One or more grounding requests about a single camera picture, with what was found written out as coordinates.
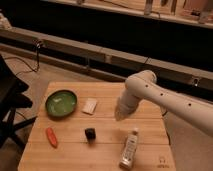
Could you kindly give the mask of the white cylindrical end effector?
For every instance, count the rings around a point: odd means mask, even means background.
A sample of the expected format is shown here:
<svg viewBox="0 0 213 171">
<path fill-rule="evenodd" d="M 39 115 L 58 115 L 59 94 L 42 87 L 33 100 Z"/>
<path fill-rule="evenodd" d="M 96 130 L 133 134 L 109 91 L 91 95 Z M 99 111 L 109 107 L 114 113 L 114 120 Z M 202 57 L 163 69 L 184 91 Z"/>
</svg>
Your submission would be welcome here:
<svg viewBox="0 0 213 171">
<path fill-rule="evenodd" d="M 130 116 L 130 110 L 126 105 L 118 103 L 115 108 L 114 116 L 117 121 L 124 120 Z"/>
</svg>

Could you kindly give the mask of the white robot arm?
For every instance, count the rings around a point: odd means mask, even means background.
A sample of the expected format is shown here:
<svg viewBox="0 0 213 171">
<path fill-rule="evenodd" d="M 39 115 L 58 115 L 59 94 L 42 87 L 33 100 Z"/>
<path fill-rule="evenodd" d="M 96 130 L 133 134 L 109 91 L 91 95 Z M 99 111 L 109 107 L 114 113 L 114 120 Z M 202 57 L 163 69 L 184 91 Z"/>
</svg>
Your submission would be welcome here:
<svg viewBox="0 0 213 171">
<path fill-rule="evenodd" d="M 125 80 L 125 89 L 115 109 L 117 121 L 130 117 L 142 99 L 155 103 L 213 137 L 213 105 L 187 95 L 162 88 L 151 70 L 144 70 Z"/>
</svg>

